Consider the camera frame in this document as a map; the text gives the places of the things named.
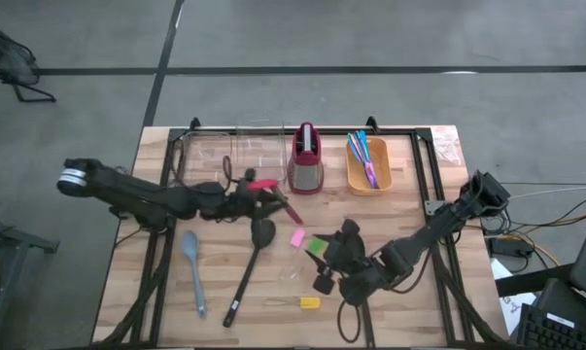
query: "orange container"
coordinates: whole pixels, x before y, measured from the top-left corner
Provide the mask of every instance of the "orange container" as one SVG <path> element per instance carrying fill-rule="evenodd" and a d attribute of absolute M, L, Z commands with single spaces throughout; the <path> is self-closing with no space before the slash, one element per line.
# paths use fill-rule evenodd
<path fill-rule="evenodd" d="M 368 151 L 372 164 L 374 165 L 374 172 L 377 174 L 377 183 L 379 189 L 373 189 L 368 183 L 366 173 L 347 141 L 347 178 L 349 180 L 349 189 L 352 194 L 356 195 L 379 195 L 386 193 L 392 187 L 392 172 L 390 171 L 390 158 L 388 157 L 388 145 L 386 142 L 378 137 L 368 137 Z"/>

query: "wooden tabletop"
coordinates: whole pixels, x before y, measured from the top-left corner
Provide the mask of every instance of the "wooden tabletop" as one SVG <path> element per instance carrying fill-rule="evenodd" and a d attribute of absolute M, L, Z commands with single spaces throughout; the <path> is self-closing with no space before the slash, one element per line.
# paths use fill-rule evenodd
<path fill-rule="evenodd" d="M 431 128 L 433 136 L 441 135 L 444 141 L 446 135 L 457 135 L 454 126 Z M 168 127 L 144 129 L 133 169 L 136 177 L 158 183 L 168 130 Z M 261 166 L 259 175 L 262 176 L 273 177 L 281 173 L 280 146 L 273 137 L 237 140 L 236 137 L 232 139 L 216 134 L 193 136 L 186 173 L 189 183 L 222 179 L 221 159 L 230 152 L 234 177 L 241 176 L 246 166 Z M 288 185 L 282 188 L 305 222 L 307 233 L 304 244 L 314 233 L 334 233 L 345 218 L 353 219 L 360 225 L 367 251 L 374 251 L 390 239 L 408 236 L 424 224 L 410 140 L 407 136 L 382 138 L 388 143 L 394 183 L 389 193 L 360 197 L 349 192 L 346 139 L 342 136 L 322 137 L 325 183 L 320 193 L 295 195 Z M 287 140 L 287 157 L 290 156 L 290 143 Z M 454 200 L 459 194 L 459 187 L 467 181 L 467 171 L 458 138 L 447 147 L 452 147 L 455 153 L 451 160 L 439 157 L 439 166 L 446 198 Z M 429 188 L 432 189 L 427 159 L 425 167 Z M 178 221 L 160 346 L 363 346 L 363 335 L 355 344 L 347 344 L 338 333 L 336 311 L 342 298 L 337 288 L 330 296 L 320 295 L 312 289 L 316 267 L 302 252 L 295 252 L 289 243 L 296 225 L 283 211 L 273 215 L 272 220 L 277 225 L 276 237 L 269 247 L 259 253 L 256 268 L 230 329 L 224 328 L 222 322 L 253 251 L 249 220 L 239 219 L 233 224 L 216 224 L 199 219 Z M 136 223 L 123 222 L 119 239 L 135 229 Z M 183 254 L 180 243 L 188 229 L 197 234 L 200 242 L 197 265 L 208 309 L 205 320 L 200 319 L 196 311 L 190 261 Z M 162 246 L 163 238 L 160 239 L 158 247 Z M 136 299 L 147 242 L 148 234 L 142 232 L 125 240 L 116 249 L 93 340 L 101 340 L 108 335 Z M 498 292 L 480 231 L 466 228 L 457 251 L 467 297 L 492 329 L 506 336 Z M 421 265 L 416 266 L 413 275 L 399 286 L 400 289 L 413 282 Z M 321 307 L 301 309 L 301 297 L 320 297 Z M 369 299 L 369 305 L 377 346 L 445 345 L 432 264 L 429 264 L 413 292 L 403 296 L 378 291 Z M 457 334 L 462 334 L 457 305 L 452 297 L 451 308 Z M 152 301 L 146 310 L 145 330 L 149 329 L 151 315 Z M 343 313 L 344 332 L 352 336 L 355 327 L 354 309 L 346 306 Z"/>

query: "white paper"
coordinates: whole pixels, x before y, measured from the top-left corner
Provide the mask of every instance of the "white paper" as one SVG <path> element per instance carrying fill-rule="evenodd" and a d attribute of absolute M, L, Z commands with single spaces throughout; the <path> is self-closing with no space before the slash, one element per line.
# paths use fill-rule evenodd
<path fill-rule="evenodd" d="M 491 269 L 494 272 L 494 279 L 501 279 L 513 275 L 497 259 L 491 259 Z M 532 305 L 535 300 L 536 296 L 533 293 L 522 293 L 516 296 L 500 298 L 500 306 L 502 308 L 502 314 L 504 315 L 506 329 L 509 334 L 513 333 L 515 328 L 519 325 L 519 319 L 522 314 L 522 304 L 526 303 Z"/>

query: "red object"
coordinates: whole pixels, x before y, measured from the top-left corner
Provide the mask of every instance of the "red object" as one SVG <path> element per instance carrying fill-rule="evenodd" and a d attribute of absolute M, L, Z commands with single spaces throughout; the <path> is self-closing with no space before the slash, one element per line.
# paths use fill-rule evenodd
<path fill-rule="evenodd" d="M 247 190 L 256 191 L 262 189 L 273 189 L 277 187 L 277 180 L 256 180 L 247 185 Z"/>
<path fill-rule="evenodd" d="M 310 126 L 311 149 L 303 149 L 303 128 Z M 297 194 L 313 194 L 323 188 L 323 163 L 321 162 L 321 137 L 310 122 L 304 122 L 294 132 L 293 155 L 289 161 L 289 185 Z"/>
<path fill-rule="evenodd" d="M 273 193 L 275 193 L 276 195 L 278 195 L 286 200 L 286 198 L 284 197 L 284 194 L 277 187 L 277 180 L 273 180 L 273 179 L 256 180 L 256 181 L 250 183 L 249 185 L 247 185 L 247 189 L 250 191 L 271 189 L 273 191 Z M 288 215 L 291 217 L 291 219 L 293 219 L 293 221 L 295 223 L 297 223 L 298 225 L 303 225 L 303 220 L 301 219 L 299 214 L 297 214 L 294 211 L 294 209 L 289 205 L 288 202 L 286 203 L 286 207 L 284 208 L 284 210 L 286 210 Z"/>

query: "gray floor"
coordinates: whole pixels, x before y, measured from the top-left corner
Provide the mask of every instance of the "gray floor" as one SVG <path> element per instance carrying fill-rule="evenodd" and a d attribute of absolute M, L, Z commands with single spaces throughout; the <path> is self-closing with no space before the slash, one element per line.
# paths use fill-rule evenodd
<path fill-rule="evenodd" d="M 0 1 L 0 28 L 45 68 L 156 67 L 173 0 Z M 189 0 L 170 66 L 586 64 L 586 0 Z M 2 348 L 88 343 L 117 221 L 54 184 L 68 157 L 130 167 L 154 77 L 43 77 L 56 104 L 18 103 L 0 85 L 0 218 L 60 239 L 32 252 Z M 586 183 L 586 74 L 167 77 L 155 125 L 453 123 L 468 168 L 513 194 Z M 543 223 L 586 191 L 515 199 L 515 221 Z M 578 212 L 586 213 L 586 206 Z M 586 222 L 542 229 L 538 244 L 572 262 Z M 520 260 L 503 260 L 517 268 Z M 542 268 L 532 260 L 527 271 Z"/>

